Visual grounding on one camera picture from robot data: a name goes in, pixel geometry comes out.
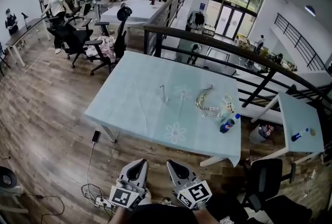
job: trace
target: power strip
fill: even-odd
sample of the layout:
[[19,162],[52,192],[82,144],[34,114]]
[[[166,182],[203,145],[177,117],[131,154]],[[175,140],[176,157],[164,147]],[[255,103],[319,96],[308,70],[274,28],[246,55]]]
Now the power strip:
[[98,205],[98,206],[101,206],[101,207],[106,207],[106,208],[112,208],[114,207],[111,203],[109,203],[106,199],[102,199],[102,198],[99,198],[97,197],[96,200],[95,200],[95,204]]

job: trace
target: trash bin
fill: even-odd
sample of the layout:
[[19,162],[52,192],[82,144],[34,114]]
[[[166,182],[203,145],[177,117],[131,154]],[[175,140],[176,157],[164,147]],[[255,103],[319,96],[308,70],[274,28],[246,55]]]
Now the trash bin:
[[249,136],[249,140],[254,144],[259,144],[269,138],[274,127],[270,125],[258,125]]

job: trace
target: glass door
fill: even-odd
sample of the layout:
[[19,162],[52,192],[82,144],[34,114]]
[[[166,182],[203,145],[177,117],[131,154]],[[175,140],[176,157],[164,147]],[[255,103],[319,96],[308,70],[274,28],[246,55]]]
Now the glass door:
[[234,34],[237,31],[237,28],[240,24],[242,14],[243,14],[243,12],[233,9],[232,19],[228,25],[227,32],[225,35],[227,38],[231,38],[231,39],[234,38]]
[[222,13],[220,14],[218,25],[216,28],[216,33],[223,35],[225,32],[225,28],[228,24],[229,18],[231,17],[232,8],[228,6],[223,6]]

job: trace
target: woman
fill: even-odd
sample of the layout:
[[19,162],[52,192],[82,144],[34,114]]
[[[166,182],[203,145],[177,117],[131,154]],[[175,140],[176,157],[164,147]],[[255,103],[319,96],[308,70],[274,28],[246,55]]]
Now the woman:
[[[61,26],[61,25],[64,24],[64,22],[65,22],[64,17],[66,15],[65,9],[67,10],[67,13],[69,15],[72,14],[72,12],[69,9],[69,6],[65,2],[65,0],[49,0],[48,1],[48,6],[47,6],[47,8],[45,9],[44,13],[41,16],[45,15],[45,13],[47,13],[50,9],[51,9],[51,12],[52,12],[53,16],[57,17],[57,19],[55,19],[53,21],[54,26]],[[55,37],[54,46],[56,48],[56,54],[61,52],[61,44],[62,44],[61,40],[59,40]]]

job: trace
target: ceiling light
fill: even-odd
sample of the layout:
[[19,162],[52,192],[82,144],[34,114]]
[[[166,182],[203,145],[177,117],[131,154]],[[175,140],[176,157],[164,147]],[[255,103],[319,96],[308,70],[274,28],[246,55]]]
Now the ceiling light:
[[305,9],[306,9],[306,11],[308,11],[311,15],[313,15],[314,17],[316,17],[315,9],[313,9],[312,6],[306,6]]

